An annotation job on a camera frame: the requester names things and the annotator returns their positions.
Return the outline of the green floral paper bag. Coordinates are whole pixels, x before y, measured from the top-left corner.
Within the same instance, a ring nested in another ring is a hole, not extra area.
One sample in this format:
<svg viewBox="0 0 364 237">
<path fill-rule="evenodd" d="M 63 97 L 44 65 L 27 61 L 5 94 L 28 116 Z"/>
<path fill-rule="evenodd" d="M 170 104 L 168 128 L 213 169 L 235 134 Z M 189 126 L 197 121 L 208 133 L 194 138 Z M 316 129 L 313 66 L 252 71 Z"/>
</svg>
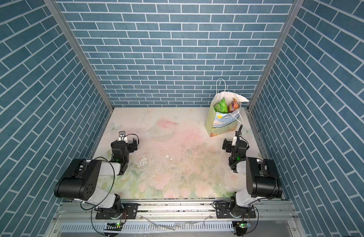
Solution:
<svg viewBox="0 0 364 237">
<path fill-rule="evenodd" d="M 205 123 L 206 131 L 210 137 L 214 137 L 217 135 L 221 135 L 227 132 L 231 132 L 236 129 L 237 125 L 244 122 L 244 119 L 241 116 L 240 109 L 242 108 L 243 103 L 248 103 L 249 99 L 246 97 L 239 95 L 234 92 L 227 91 L 226 83 L 224 84 L 223 91 L 219 91 L 219 82 L 224 82 L 224 79 L 216 80 L 216 95 L 211 101 L 207 120 Z M 223 98 L 226 99 L 227 106 L 232 102 L 233 98 L 237 100 L 240 105 L 240 108 L 233 113 L 222 114 L 218 113 L 214 110 L 214 105 L 216 105 Z"/>
</svg>

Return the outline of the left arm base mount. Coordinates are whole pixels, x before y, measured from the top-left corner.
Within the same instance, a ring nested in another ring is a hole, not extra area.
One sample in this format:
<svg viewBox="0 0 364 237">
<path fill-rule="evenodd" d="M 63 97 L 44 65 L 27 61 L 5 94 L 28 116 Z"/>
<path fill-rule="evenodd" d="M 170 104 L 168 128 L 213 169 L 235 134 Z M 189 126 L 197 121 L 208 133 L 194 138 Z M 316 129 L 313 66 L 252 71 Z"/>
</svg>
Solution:
<svg viewBox="0 0 364 237">
<path fill-rule="evenodd" d="M 138 211 L 138 203 L 115 204 L 112 208 L 97 208 L 97 220 L 128 220 L 135 219 Z"/>
</svg>

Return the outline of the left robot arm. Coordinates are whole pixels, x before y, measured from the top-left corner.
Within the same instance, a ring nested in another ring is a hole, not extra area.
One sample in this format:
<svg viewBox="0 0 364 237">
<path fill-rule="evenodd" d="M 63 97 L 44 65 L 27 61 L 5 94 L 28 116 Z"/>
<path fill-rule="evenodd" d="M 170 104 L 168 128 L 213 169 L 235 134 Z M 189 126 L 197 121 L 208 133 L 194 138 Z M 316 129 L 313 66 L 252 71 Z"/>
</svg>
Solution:
<svg viewBox="0 0 364 237">
<path fill-rule="evenodd" d="M 111 143 L 111 158 L 97 157 L 93 160 L 74 159 L 55 185 L 54 195 L 70 200 L 78 199 L 96 211 L 97 220 L 135 219 L 137 203 L 123 204 L 118 194 L 98 187 L 98 179 L 111 176 L 113 183 L 117 176 L 124 175 L 128 168 L 130 153 L 138 149 L 139 137 L 130 143 L 124 135 Z"/>
</svg>

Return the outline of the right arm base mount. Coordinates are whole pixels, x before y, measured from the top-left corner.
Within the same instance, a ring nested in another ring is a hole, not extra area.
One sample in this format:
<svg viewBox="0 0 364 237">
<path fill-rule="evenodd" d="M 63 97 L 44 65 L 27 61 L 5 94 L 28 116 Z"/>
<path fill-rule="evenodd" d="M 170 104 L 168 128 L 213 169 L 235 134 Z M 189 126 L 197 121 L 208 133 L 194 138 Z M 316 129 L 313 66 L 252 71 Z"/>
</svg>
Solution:
<svg viewBox="0 0 364 237">
<path fill-rule="evenodd" d="M 240 207 L 228 201 L 219 200 L 212 203 L 217 219 L 228 218 L 256 218 L 252 207 Z"/>
</svg>

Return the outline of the green snack bag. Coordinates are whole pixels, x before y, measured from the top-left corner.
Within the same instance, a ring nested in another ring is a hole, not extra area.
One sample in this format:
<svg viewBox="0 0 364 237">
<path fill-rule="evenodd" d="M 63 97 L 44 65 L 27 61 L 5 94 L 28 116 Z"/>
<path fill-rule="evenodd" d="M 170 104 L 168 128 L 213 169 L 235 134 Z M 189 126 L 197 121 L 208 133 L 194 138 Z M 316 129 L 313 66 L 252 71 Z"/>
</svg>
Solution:
<svg viewBox="0 0 364 237">
<path fill-rule="evenodd" d="M 226 104 L 226 99 L 223 98 L 216 105 L 214 105 L 214 110 L 218 113 L 228 114 L 228 107 Z"/>
</svg>

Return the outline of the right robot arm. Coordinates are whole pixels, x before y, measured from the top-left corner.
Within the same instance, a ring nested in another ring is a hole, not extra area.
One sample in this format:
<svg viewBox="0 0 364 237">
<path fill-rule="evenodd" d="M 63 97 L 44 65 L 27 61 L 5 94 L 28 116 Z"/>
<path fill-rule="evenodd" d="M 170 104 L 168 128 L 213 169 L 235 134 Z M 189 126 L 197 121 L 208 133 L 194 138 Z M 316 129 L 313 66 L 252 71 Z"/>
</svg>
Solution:
<svg viewBox="0 0 364 237">
<path fill-rule="evenodd" d="M 241 138 L 224 139 L 222 149 L 230 154 L 228 165 L 234 173 L 245 175 L 245 188 L 231 197 L 227 211 L 235 218 L 254 218 L 254 205 L 264 199 L 281 198 L 282 184 L 274 160 L 246 155 L 249 144 Z"/>
</svg>

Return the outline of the Fox's fruits candy bag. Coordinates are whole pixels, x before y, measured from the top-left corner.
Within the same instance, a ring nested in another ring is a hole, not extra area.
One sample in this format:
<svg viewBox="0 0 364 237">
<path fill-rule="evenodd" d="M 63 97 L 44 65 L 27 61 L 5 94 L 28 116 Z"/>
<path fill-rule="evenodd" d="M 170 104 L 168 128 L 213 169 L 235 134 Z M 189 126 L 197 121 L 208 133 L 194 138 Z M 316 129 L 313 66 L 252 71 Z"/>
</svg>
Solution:
<svg viewBox="0 0 364 237">
<path fill-rule="evenodd" d="M 238 110 L 239 108 L 240 108 L 240 105 L 235 98 L 233 98 L 232 102 L 227 107 L 229 113 L 233 113 L 234 111 Z"/>
</svg>

